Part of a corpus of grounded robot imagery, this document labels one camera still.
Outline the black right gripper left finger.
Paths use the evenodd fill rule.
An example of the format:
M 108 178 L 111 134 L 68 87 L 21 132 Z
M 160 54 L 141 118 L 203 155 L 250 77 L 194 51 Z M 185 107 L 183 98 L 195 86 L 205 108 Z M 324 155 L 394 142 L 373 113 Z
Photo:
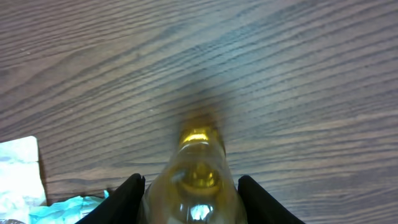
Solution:
M 132 224 L 137 223 L 145 178 L 133 174 L 108 198 L 76 224 Z

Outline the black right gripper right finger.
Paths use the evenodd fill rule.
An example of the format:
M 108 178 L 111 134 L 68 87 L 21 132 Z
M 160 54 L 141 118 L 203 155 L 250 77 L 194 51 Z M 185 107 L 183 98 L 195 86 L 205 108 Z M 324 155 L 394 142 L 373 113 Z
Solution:
M 238 193 L 249 224 L 304 224 L 249 175 L 238 180 Z

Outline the teal tissue pack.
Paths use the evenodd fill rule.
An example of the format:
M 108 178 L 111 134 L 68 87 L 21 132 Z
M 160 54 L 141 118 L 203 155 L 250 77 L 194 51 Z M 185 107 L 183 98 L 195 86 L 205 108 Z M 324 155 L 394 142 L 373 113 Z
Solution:
M 30 224 L 74 224 L 92 212 L 109 197 L 104 190 L 104 197 L 76 196 L 51 206 L 34 207 L 29 212 Z

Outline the clear bottle with silver cap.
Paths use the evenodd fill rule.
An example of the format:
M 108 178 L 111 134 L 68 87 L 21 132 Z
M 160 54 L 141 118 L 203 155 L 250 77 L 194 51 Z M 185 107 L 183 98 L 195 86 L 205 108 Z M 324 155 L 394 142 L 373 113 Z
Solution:
M 145 191 L 138 223 L 247 223 L 216 125 L 186 124 L 169 163 Z

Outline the brown snack packet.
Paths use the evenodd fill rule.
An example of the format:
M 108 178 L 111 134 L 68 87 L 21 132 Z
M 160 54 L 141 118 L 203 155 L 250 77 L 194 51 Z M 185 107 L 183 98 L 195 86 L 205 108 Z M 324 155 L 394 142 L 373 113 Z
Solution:
M 37 138 L 1 143 L 1 219 L 29 223 L 30 210 L 44 204 Z

